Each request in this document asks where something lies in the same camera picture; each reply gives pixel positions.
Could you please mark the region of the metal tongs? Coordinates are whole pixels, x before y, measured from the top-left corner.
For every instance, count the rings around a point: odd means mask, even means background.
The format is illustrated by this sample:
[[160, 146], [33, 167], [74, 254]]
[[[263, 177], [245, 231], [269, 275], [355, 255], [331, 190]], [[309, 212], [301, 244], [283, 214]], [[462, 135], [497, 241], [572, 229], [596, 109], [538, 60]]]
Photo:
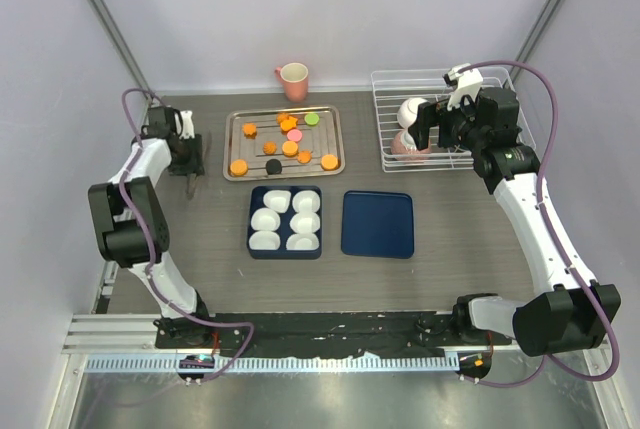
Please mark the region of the metal tongs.
[[188, 200], [192, 200], [194, 198], [199, 182], [206, 174], [206, 166], [208, 164], [208, 159], [211, 151], [211, 144], [212, 144], [212, 135], [211, 135], [211, 132], [207, 132], [202, 139], [202, 152], [201, 152], [202, 172], [201, 174], [191, 174], [187, 178], [186, 197]]

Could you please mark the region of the orange flower cookie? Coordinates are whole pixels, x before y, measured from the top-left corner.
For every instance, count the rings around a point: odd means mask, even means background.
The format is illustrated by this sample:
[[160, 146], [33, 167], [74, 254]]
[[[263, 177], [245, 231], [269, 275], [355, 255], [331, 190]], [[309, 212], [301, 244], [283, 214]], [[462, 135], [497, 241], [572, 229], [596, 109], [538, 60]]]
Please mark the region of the orange flower cookie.
[[242, 126], [243, 135], [248, 139], [254, 139], [257, 136], [257, 126], [253, 123], [245, 123]]

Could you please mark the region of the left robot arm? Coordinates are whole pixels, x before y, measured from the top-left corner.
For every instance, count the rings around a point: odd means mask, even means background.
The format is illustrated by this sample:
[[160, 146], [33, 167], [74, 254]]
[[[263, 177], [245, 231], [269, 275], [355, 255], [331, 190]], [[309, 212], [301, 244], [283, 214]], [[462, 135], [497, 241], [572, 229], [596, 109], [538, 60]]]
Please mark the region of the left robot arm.
[[182, 319], [178, 335], [193, 348], [211, 340], [213, 324], [200, 295], [169, 253], [169, 224], [155, 187], [166, 172], [194, 182], [204, 174], [203, 158], [204, 141], [195, 131], [192, 113], [155, 106], [122, 168], [88, 190], [101, 256], [142, 282], [159, 305], [163, 322]]

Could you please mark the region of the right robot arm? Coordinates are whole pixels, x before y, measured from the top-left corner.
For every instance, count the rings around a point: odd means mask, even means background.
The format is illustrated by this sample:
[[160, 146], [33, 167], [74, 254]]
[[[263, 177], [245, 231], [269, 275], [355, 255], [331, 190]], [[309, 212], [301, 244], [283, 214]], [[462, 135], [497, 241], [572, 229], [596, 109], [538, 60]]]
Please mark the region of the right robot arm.
[[470, 150], [474, 171], [507, 215], [531, 273], [531, 301], [461, 296], [451, 329], [465, 344], [487, 331], [501, 334], [528, 356], [596, 348], [621, 297], [614, 285], [597, 282], [562, 228], [537, 154], [519, 140], [519, 114], [515, 92], [500, 87], [460, 99], [411, 98], [398, 112], [405, 139], [417, 149], [426, 149], [437, 129], [439, 146]]

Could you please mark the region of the orange swirl cookie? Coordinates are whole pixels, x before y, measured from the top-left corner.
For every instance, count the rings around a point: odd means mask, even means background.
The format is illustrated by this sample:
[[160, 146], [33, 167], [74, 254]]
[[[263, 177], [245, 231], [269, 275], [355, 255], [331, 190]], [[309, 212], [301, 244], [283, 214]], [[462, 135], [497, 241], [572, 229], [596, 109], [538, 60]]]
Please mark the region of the orange swirl cookie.
[[267, 141], [263, 145], [265, 155], [274, 155], [278, 150], [278, 145], [273, 141]]

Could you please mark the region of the orange chip cookie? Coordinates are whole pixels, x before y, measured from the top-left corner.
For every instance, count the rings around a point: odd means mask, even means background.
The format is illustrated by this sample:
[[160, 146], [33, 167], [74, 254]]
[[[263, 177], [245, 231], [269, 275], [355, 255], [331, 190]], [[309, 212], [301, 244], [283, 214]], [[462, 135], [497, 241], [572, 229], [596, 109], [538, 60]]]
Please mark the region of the orange chip cookie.
[[312, 160], [311, 151], [300, 151], [297, 155], [297, 161], [300, 164], [308, 164]]

